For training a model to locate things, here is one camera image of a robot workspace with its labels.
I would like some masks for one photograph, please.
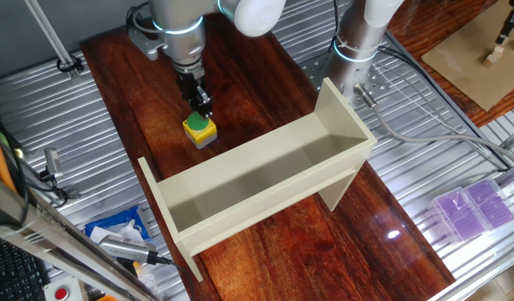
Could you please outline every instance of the red button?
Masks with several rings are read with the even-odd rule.
[[[65,289],[65,288],[59,288],[56,293],[54,294],[54,297],[57,299],[57,300],[63,300],[67,297],[67,294],[68,294],[68,290]]]

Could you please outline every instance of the beige shelf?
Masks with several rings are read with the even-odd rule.
[[[319,192],[333,210],[377,140],[325,79],[314,112],[161,182],[140,166],[177,247],[191,257]]]

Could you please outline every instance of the green and yellow block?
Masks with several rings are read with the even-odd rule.
[[[197,149],[202,149],[217,138],[217,128],[212,120],[203,120],[194,112],[182,123],[186,135]]]

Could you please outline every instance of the keyboard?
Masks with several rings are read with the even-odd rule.
[[[38,258],[0,238],[0,301],[45,300],[47,283]]]

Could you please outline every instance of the blue package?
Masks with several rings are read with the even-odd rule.
[[[141,237],[144,240],[147,240],[150,238],[150,234],[148,233],[149,228],[146,227],[143,223],[140,213],[141,210],[139,207],[132,207],[123,212],[119,212],[111,217],[106,217],[95,222],[87,223],[84,226],[84,233],[88,237],[90,237],[94,227],[101,227],[103,229],[107,229],[109,227],[128,223],[131,220],[135,220],[134,229],[138,230],[138,232],[141,234]]]

